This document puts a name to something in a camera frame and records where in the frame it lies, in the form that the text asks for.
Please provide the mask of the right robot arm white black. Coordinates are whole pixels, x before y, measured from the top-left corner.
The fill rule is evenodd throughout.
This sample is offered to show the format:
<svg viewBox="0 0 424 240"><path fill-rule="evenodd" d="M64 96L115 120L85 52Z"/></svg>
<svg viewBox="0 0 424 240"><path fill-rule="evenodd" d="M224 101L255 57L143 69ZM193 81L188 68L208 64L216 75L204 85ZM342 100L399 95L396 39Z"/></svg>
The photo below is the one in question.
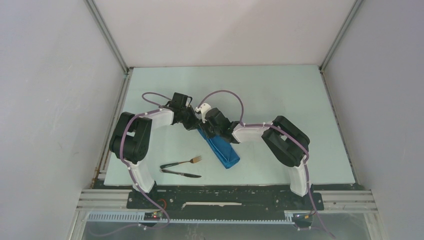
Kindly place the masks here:
<svg viewBox="0 0 424 240"><path fill-rule="evenodd" d="M309 137L286 117L279 115L271 122L245 124L230 121L216 107L197 107L202 131L209 139L219 138L227 144L264 142L275 158L289 168L291 204L304 209L311 202L309 174Z"/></svg>

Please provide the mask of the blue cloth napkin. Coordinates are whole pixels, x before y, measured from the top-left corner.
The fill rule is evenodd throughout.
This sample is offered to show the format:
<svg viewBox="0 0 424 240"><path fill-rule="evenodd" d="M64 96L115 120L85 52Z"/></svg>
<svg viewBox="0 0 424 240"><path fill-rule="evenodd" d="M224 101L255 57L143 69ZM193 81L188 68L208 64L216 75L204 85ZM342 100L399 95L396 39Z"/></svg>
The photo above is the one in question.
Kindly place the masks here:
<svg viewBox="0 0 424 240"><path fill-rule="evenodd" d="M240 161L241 158L236 153L232 145L226 142L222 137L216 135L212 138L209 138L203 130L198 129L197 131L207 142L210 149L225 169L232 168Z"/></svg>

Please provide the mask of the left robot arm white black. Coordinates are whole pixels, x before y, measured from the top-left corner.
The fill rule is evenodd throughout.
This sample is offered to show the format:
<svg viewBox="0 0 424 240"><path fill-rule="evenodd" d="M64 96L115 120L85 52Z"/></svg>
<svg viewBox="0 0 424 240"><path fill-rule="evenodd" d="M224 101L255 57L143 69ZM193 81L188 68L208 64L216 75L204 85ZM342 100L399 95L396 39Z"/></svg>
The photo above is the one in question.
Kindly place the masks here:
<svg viewBox="0 0 424 240"><path fill-rule="evenodd" d="M109 150L126 166L134 188L140 191L138 201L145 208L153 208L158 202L158 194L152 191L155 180L152 177L148 154L152 130L183 124L186 130L199 128L200 120L191 105L191 96L175 92L171 99L158 109L138 114L123 112L115 125Z"/></svg>

